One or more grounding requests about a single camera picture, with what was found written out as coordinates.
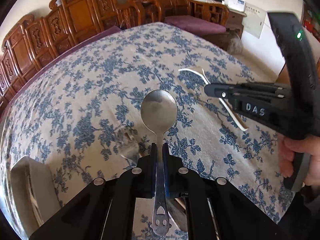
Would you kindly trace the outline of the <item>person's right hand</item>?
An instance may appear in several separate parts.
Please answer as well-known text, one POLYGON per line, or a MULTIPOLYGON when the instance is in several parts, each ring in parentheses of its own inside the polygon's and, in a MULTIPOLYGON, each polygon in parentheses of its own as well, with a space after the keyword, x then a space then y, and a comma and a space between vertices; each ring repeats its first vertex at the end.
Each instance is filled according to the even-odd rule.
POLYGON ((293 174, 292 162, 295 152, 310 154, 309 170, 304 183, 314 189, 319 189, 319 137, 308 135, 304 140, 292 140, 279 134, 278 148, 279 169, 285 178, 293 174))

